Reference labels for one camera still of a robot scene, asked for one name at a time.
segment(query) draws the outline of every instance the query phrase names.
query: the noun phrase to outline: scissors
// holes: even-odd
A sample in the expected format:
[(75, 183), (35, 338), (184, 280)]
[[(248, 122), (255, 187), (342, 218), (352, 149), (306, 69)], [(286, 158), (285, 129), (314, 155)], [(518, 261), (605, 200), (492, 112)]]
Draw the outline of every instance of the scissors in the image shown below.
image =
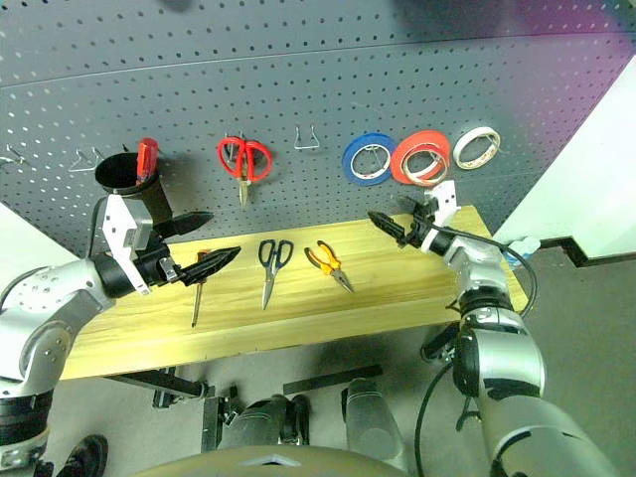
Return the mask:
[[(254, 175), (254, 151), (258, 151), (267, 160), (263, 171), (258, 175)], [(247, 187), (260, 181), (271, 170), (271, 152), (258, 141), (245, 141), (241, 137), (227, 136), (219, 141), (217, 154), (224, 169), (238, 180), (238, 200), (244, 209), (247, 204)]]
[(307, 255), (307, 259), (311, 262), (312, 265), (320, 268), (325, 275), (333, 276), (334, 280), (336, 280), (338, 284), (345, 290), (353, 293), (354, 288), (353, 286), (351, 286), (351, 283), (349, 283), (347, 276), (340, 269), (341, 263), (336, 258), (334, 250), (331, 249), (331, 246), (321, 240), (318, 240), (316, 243), (325, 253), (327, 253), (329, 263), (320, 260), (309, 247), (305, 248), (305, 255)]
[[(289, 252), (285, 259), (282, 259), (285, 253), (283, 248), (289, 245)], [(285, 266), (294, 253), (294, 244), (289, 240), (281, 240), (276, 248), (276, 241), (273, 239), (263, 240), (258, 247), (258, 259), (260, 264), (265, 267), (265, 282), (262, 287), (261, 306), (264, 310), (271, 296), (271, 290), (274, 287), (274, 278), (278, 270)]]

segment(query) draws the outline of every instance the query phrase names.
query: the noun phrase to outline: black scissors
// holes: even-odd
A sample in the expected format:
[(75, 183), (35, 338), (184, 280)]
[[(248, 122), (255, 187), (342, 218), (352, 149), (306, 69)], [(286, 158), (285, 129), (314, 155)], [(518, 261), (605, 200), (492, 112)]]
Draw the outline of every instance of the black scissors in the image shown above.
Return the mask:
[[(283, 250), (285, 245), (289, 245), (288, 251)], [(294, 253), (294, 244), (289, 240), (281, 240), (276, 247), (274, 239), (263, 240), (258, 247), (258, 259), (260, 264), (265, 267), (265, 283), (262, 287), (262, 309), (267, 307), (267, 302), (271, 296), (271, 290), (274, 287), (274, 278), (278, 270), (285, 266)]]

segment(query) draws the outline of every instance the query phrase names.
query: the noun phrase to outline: white wall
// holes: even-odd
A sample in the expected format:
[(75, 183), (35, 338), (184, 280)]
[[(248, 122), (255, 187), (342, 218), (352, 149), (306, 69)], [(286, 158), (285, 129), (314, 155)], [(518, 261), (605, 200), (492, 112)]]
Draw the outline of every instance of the white wall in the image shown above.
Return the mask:
[(636, 57), (495, 239), (572, 236), (588, 257), (636, 251), (635, 144)]
[(76, 256), (0, 204), (0, 290), (20, 273)]

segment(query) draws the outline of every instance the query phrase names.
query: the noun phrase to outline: red scissors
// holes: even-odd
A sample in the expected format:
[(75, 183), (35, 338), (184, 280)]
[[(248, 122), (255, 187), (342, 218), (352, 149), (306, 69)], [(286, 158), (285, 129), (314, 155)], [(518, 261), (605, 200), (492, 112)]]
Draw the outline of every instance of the red scissors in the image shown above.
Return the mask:
[[(263, 171), (257, 176), (254, 175), (254, 151), (260, 152), (267, 161)], [(258, 141), (245, 141), (241, 137), (227, 136), (219, 141), (217, 154), (223, 168), (238, 180), (238, 199), (244, 209), (247, 204), (247, 187), (261, 180), (271, 170), (271, 152)]]

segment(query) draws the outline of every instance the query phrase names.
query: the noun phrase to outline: blue tape roll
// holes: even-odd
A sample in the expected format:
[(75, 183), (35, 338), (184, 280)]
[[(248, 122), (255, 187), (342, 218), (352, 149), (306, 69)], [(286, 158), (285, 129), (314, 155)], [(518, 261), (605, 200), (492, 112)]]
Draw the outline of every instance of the blue tape roll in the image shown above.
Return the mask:
[[(366, 147), (376, 146), (384, 149), (387, 152), (387, 159), (385, 165), (377, 172), (372, 174), (360, 174), (354, 171), (354, 158)], [(391, 154), (396, 148), (396, 143), (381, 132), (369, 132), (357, 137), (349, 143), (345, 148), (345, 153), (342, 155), (342, 169), (345, 172), (345, 177), (349, 182), (358, 184), (359, 186), (375, 186), (384, 182), (391, 176)]]

